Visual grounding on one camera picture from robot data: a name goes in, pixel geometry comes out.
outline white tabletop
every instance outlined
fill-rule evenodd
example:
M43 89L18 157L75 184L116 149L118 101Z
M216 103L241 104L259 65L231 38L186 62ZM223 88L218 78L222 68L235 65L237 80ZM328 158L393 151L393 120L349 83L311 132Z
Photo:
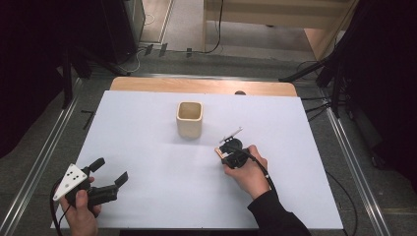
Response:
M177 134L181 101L204 106L203 132L188 141ZM280 201L308 228L341 229L317 146L299 97L107 91L89 129L77 166L99 157L91 176L103 187L123 172L129 180L118 200L103 205L99 227L131 229L257 228L248 194L223 173L214 152L219 141L254 144L268 159ZM68 227L63 220L62 227Z

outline black jacket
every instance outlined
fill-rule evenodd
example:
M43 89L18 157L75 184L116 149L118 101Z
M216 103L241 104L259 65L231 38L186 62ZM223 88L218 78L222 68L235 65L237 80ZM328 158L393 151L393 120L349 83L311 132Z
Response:
M248 210L258 222L260 236L311 235L295 214L284 209L273 191L256 198Z

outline human hand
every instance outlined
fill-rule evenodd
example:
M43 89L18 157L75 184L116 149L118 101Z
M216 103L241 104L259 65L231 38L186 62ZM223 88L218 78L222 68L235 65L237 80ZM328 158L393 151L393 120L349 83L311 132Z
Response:
M268 169L267 160L261 157L256 146L249 146L248 150L265 169ZM269 183L260 166L255 161L251 161L250 158L240 168L231 169L226 164L223 164L223 168L224 173L233 177L240 188L251 195L253 200L269 191Z
M97 221L94 215L89 211L89 196L86 190L80 190L76 195L76 207L70 206L65 197L59 200L62 210L67 210L65 217L71 228L72 236L95 236L98 234ZM101 212L101 206L94 206L94 213L98 215Z

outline black cable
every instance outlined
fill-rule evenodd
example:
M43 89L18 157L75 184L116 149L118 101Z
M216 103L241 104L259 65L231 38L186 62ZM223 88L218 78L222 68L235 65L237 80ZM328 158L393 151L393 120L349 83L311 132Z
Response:
M319 113L317 113L316 115L310 117L308 119L308 122L311 122L312 120L316 119L317 117L319 117L323 112L325 112L328 109L328 106L326 106L325 108L323 108Z
M319 97L301 97L301 100L323 100L329 99L330 96L319 96Z
M347 232L346 232L346 229L344 229L344 228L343 228L343 229L342 229L342 231L343 231L343 233L344 233L344 235L345 235L345 236L349 236L349 235L347 234Z
M215 48L209 52L205 52L205 54L208 53L212 53L215 49L217 49L218 45L220 44L220 39L221 39L221 18L223 16L223 3L224 0L221 0L221 6L220 6L220 17L218 19L218 41L217 41L217 45L215 46Z
M317 63L318 61L304 61L300 64L298 64L297 69L295 69L295 73L298 73L298 71L300 70L300 67L306 63Z
M272 191L276 194L276 196L278 197L278 192L276 191L275 185L273 185L272 179L270 178L268 171L264 168L264 166L263 166L263 165L261 165L261 163L257 160L257 158L256 158L256 157L254 157L252 154L250 154L250 153L248 153L248 152L245 152L245 151L243 151L242 149L239 149L239 148L237 148L237 147L232 147L232 146L229 146L229 145L227 145L227 144L225 144L225 146L226 146L226 147L228 147L228 148L235 149L235 150L237 150L237 151L239 151L239 152L241 152L241 153L244 153L244 154L248 155L248 156L249 156L249 157L250 157L253 161L255 161L255 162L258 164L258 166L261 168L261 170L262 170L262 172L263 172L263 174L264 174L265 178L267 179L267 181L268 181L268 183L269 183L269 186L270 186L270 189L271 189L271 190L272 190Z
M346 191L346 189L336 180L336 178L334 178L334 176L332 176L330 173L328 173L328 171L326 171L325 170L325 172L326 172L326 174L328 175L328 176L330 176L337 184L338 184L338 186L340 186L340 188L344 191L344 193L346 194L346 196L347 196L347 198L349 198L349 201L352 203L352 206L353 206L353 211L355 212L355 227L354 227L354 229L353 229L353 233L352 233L352 235L351 236L354 236L354 235L356 235L356 231L357 231L357 229L358 229L358 210L356 209L356 205L355 205L355 203L353 203L353 200L352 200L352 198L350 197L350 195L349 195L349 193L347 193L347 191Z
M306 109L305 111L306 111L306 113L309 113L309 112L312 112L312 111L318 110L318 109L320 109L320 108L322 108L322 107L324 107L324 108L328 108L328 107L330 107L330 105L331 105L331 102L326 102L325 104L322 104L322 105L317 106L317 107L314 107L314 108Z
M59 218L59 222L58 222L58 226L59 226L59 228L61 228L61 221L62 221L62 219L64 218L65 214L67 214L67 212L68 212L68 210L70 209L70 207L71 207L71 205L69 205L69 206L67 207L67 209L65 210L65 212L62 214L61 218Z
M53 196L55 195L55 190L58 187L58 185L61 183L63 178L64 177L61 177L55 182L55 184L52 187L51 193L49 195L49 207L50 207L50 210L51 210L51 216L52 216L53 224L55 225L56 232L58 233L59 236L63 236L63 235L62 235L62 232L61 232L61 228L60 228L60 224L58 222L58 219L56 218L55 206L53 204Z

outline wire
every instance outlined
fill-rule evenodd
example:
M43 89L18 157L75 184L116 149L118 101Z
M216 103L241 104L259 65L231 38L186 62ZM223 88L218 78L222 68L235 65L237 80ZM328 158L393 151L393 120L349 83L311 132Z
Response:
M58 226L59 226L59 228L61 228L61 221L62 221L62 219L64 218L65 214L67 214L67 212L68 212L68 210L70 209L70 207L71 207L71 205L69 205L69 206L67 207L67 209L65 210L65 212L62 214L61 218L59 218L59 222L58 222Z
M220 37L220 30L217 27L217 21L214 21L214 26L215 26L215 31L217 32L218 36ZM223 50L224 50L223 45L220 45L220 46L221 46L221 51L219 53L217 53L217 54L221 54L223 52Z
M270 176L269 176L269 173L268 173L268 171L264 168L264 166L263 165L261 165L261 163L257 160L257 158L256 157L254 157L253 155L251 155L250 153L248 153L248 152L245 152L245 151L243 151L242 149L239 149L239 148L237 148L237 147L232 147L232 146L229 146L229 145L227 145L227 144L225 144L225 146L226 147L228 147L228 148L232 148L232 149L235 149L235 150L237 150L237 151L239 151L239 152L241 152L241 153L244 153L244 154L246 154L246 155L248 155L253 161L255 161L257 164L258 164L258 166L261 168L261 170L262 170L262 172L263 172L263 174L264 174L264 176L265 176L265 178L267 179L267 181L268 181L268 183L269 183L269 186L270 186L270 189L276 194L276 196L278 197L278 192L276 191L276 188L275 188L275 185L273 185L273 182L272 182L272 179L270 179Z
M125 68L123 68L123 67L121 67L121 66L117 66L120 70L122 70L122 71L124 71L124 72L127 72L127 73L134 73L134 72L137 72L140 68L141 68L141 62L139 61L139 53L141 53L142 51L145 51L144 49L139 49L139 51L138 51L138 53L136 53L136 60L138 61L138 66L134 69L134 70L132 70L132 71L130 71L130 70L127 70L127 69L125 69Z
M306 64L306 63L317 63L318 61L305 61L305 62L302 62L302 63L300 63L298 66L297 66L297 69L295 70L296 71L296 73L298 73L298 71L300 70L300 67L302 66L302 65L304 65L304 64Z
M319 97L302 97L301 100L323 100L329 99L330 96L319 96Z
M312 120L314 120L314 119L316 119L318 116L320 116L323 112L325 112L326 111L326 109L328 109L328 107L325 107L325 108L323 108L319 113L317 113L316 115L314 115L314 116L312 116L312 117L310 117L309 119L308 119L308 122L310 122L310 121L312 121Z
M62 232L61 232L60 223L58 222L58 220L56 218L55 206L53 204L53 196L55 195L55 190L58 187L58 185L61 183L63 178L64 177L61 177L55 182L55 184L53 185L53 187L51 189L50 195L49 195L49 208L50 208L50 211L51 211L51 216L52 216L53 223L55 225L56 232L59 236L63 236L63 235L62 235Z
M320 105L320 106L318 106L318 107L310 108L310 109L307 109L307 110L305 110L305 111L306 111L306 113L309 113L309 112L312 112L312 111L318 110L318 109L320 109L320 108L322 108L322 107L324 107L324 108L328 108L330 105L331 105L331 102L327 102L327 103L322 104L322 105Z
M150 24L154 23L155 17L152 14L145 14L145 16L146 16L146 18L145 18L145 24L144 24L144 26L147 26L147 25L150 25ZM149 22L149 23L147 23L148 16L152 17L152 21Z
M356 205L353 202L352 198L350 197L349 193L347 193L346 189L336 180L336 178L334 178L334 176L332 176L330 173L328 173L328 171L325 170L325 172L328 176L330 176L338 184L338 186L340 186L340 188L344 191L344 193L346 194L349 201L352 203L353 211L355 212L355 226L354 226L353 233L352 233L351 236L354 236L354 235L356 235L356 231L358 230L358 210L356 209Z
M224 0L221 0L220 17L218 19L218 41L217 41L217 45L215 46L215 48L213 50L208 51L206 53L212 53L215 49L217 49L218 45L220 44L220 40L221 40L221 18L223 16L223 4L224 4Z
M347 232L346 232L346 229L345 229L345 228L343 228L342 230L343 230L343 233L344 233L344 235L345 235L345 236L349 236L349 235L347 234Z

